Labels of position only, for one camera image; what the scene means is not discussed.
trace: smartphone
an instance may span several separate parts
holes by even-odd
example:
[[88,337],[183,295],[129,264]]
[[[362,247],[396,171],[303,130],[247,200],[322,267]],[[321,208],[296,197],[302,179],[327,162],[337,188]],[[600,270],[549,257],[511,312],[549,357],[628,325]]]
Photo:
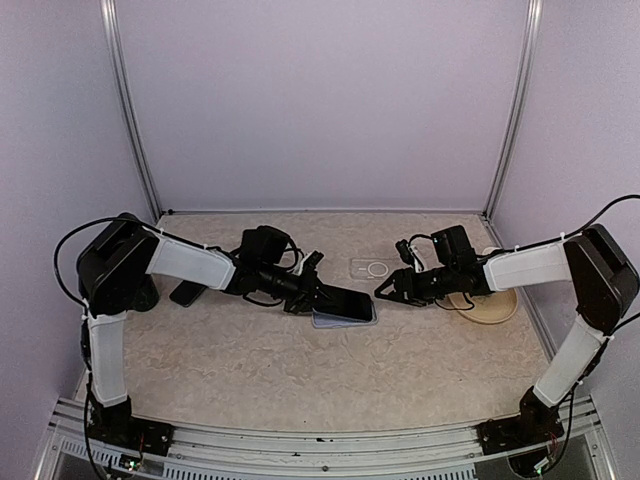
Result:
[[172,302],[177,303],[183,307],[189,307],[193,302],[195,302],[202,292],[207,289],[206,285],[201,285],[199,283],[188,282],[183,280],[180,285],[176,287],[176,289],[171,292],[169,298]]

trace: vertical metal post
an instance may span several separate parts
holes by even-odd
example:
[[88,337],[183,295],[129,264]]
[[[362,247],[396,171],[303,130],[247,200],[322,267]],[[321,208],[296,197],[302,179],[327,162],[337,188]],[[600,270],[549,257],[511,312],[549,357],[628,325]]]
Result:
[[516,78],[516,89],[511,103],[511,111],[509,113],[509,121],[507,123],[507,131],[505,132],[500,151],[500,160],[496,170],[489,198],[484,209],[484,215],[489,222],[493,220],[496,207],[500,201],[500,196],[504,189],[504,183],[507,177],[507,171],[513,156],[513,149],[518,136],[520,127],[520,119],[524,111],[525,98],[529,88],[529,79],[533,67],[533,58],[538,40],[538,30],[540,27],[540,19],[542,17],[543,0],[529,0],[529,11],[527,13],[527,22],[524,32],[524,41],[522,43],[522,52],[520,54],[520,64],[518,66],[518,76]]
[[120,32],[118,30],[118,18],[116,15],[115,0],[100,0],[102,7],[102,20],[104,22],[104,30],[107,37],[107,45],[111,55],[111,64],[116,79],[116,87],[120,97],[120,105],[124,114],[129,141],[133,150],[133,156],[136,163],[136,169],[142,183],[142,190],[147,200],[147,205],[154,222],[162,216],[162,207],[158,198],[158,192],[151,177],[151,171],[142,146],[140,131],[136,121],[129,84],[127,82],[127,71],[124,63],[124,55],[122,53],[122,44],[120,42]]

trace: beige plate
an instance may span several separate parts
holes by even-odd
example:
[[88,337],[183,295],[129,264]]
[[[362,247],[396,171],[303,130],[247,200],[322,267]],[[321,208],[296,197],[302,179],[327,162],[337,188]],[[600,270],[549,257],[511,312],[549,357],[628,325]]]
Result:
[[[453,293],[448,298],[455,308],[469,307],[461,293]],[[473,310],[459,310],[458,313],[473,322],[485,325],[506,322],[518,310],[518,294],[513,289],[486,297],[473,297],[471,301],[475,304]]]

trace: white wall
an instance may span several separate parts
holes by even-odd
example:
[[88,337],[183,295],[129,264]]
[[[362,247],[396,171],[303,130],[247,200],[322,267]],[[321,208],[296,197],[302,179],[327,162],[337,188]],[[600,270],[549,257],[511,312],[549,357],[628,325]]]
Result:
[[[0,58],[0,479],[21,480],[82,365],[81,312],[56,286],[54,246],[95,217],[147,213],[99,2],[1,2]],[[62,257],[73,289],[82,243]]]
[[[545,1],[531,88],[495,220],[508,244],[568,232],[614,197],[640,192],[639,85],[638,2]],[[614,207],[601,223],[640,267],[640,202]],[[560,344],[574,318],[572,288],[532,293]],[[640,322],[616,335],[591,379],[625,480],[638,478],[639,370]]]
[[482,210],[527,4],[119,2],[164,208]]

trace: white ring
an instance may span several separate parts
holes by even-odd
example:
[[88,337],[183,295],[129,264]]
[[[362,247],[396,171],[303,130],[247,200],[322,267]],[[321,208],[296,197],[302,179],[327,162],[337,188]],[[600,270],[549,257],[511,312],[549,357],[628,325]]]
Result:
[[[384,273],[381,275],[376,275],[375,273],[373,273],[371,271],[371,267],[373,267],[374,265],[382,265],[384,267]],[[371,262],[368,266],[367,266],[367,273],[369,273],[369,275],[371,275],[372,277],[386,277],[387,273],[389,273],[389,267],[387,267],[384,263],[382,262]]]

